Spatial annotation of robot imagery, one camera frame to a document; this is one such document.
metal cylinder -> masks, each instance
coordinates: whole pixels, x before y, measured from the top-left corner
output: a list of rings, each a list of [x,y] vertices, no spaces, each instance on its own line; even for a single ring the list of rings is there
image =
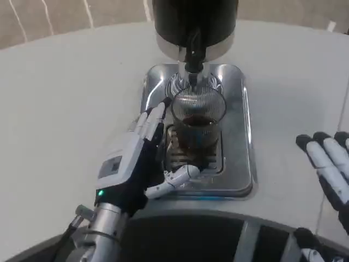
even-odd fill
[[[157,41],[169,57],[187,62],[195,45],[204,61],[223,55],[231,46],[238,0],[153,0]]]
[[[117,206],[101,203],[96,209],[95,220],[91,222],[89,229],[116,239],[119,239],[128,215]]]

black cable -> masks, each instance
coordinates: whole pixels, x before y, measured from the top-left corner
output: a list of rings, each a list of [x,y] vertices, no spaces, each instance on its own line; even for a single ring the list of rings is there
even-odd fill
[[[72,234],[76,231],[76,227],[74,227],[71,223],[69,224],[68,228],[65,230],[61,238],[56,243],[56,248],[53,251],[53,255],[50,259],[50,262],[55,262],[59,251],[65,246],[65,244],[69,241]]]

drip tray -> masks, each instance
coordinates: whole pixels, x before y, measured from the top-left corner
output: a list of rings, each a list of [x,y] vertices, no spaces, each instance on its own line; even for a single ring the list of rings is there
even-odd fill
[[[166,87],[178,72],[177,64],[160,64],[149,70],[143,83],[141,111],[157,106],[166,96]],[[207,159],[209,168],[202,176],[180,186],[167,197],[245,199],[257,185],[247,88],[239,68],[229,64],[211,64],[210,72],[221,82],[220,92],[227,104],[222,119],[221,138]],[[164,170],[171,171],[190,161],[178,146],[171,110],[164,120]]]

white countertop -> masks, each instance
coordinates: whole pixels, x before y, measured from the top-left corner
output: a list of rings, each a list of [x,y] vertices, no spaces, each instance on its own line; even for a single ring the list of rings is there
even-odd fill
[[[349,37],[239,21],[217,60],[246,75],[258,190],[247,201],[156,201],[140,213],[211,210],[316,230],[322,191],[298,134],[338,129],[349,79]],[[63,232],[75,207],[92,207],[101,152],[140,108],[158,63],[151,23],[57,35],[0,51],[0,260]],[[341,230],[335,217],[328,223]],[[319,232],[349,247],[344,237]]]

coffee machine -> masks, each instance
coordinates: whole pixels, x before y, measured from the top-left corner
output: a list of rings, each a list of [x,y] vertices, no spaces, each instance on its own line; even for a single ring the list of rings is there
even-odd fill
[[[231,47],[238,0],[153,0],[157,43],[174,64],[151,68],[143,82],[141,111],[173,98],[186,87],[202,84],[219,91],[227,111],[222,131],[203,176],[182,185],[169,197],[196,199],[246,198],[255,188],[248,94],[241,70],[229,64],[209,64]],[[166,114],[162,158],[164,170],[188,162],[177,139],[171,114]]]

